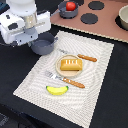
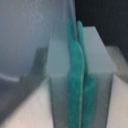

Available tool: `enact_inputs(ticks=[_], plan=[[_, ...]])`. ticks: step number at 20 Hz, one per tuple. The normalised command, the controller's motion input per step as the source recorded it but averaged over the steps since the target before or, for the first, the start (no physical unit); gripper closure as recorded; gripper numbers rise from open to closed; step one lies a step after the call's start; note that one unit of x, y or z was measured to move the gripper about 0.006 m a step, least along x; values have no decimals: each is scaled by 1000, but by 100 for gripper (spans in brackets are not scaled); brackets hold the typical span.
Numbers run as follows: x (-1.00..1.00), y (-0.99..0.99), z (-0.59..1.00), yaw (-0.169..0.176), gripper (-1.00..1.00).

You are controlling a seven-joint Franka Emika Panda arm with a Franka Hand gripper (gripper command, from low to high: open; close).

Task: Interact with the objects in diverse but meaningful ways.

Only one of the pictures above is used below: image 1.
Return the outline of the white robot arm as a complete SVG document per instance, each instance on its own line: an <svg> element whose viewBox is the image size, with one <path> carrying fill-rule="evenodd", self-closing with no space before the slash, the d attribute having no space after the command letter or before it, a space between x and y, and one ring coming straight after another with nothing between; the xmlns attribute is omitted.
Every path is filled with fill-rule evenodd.
<svg viewBox="0 0 128 128"><path fill-rule="evenodd" d="M35 0L5 0L9 9L0 15L0 33L6 44L34 41L51 28L50 12L38 14Z"/></svg>

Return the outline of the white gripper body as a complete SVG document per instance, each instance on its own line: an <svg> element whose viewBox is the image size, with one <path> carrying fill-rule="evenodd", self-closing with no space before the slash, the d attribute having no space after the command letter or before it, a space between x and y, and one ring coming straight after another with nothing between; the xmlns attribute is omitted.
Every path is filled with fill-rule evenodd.
<svg viewBox="0 0 128 128"><path fill-rule="evenodd" d="M7 10L0 15L0 34L7 45L18 46L36 40L38 35L51 28L48 11L37 15L20 17Z"/></svg>

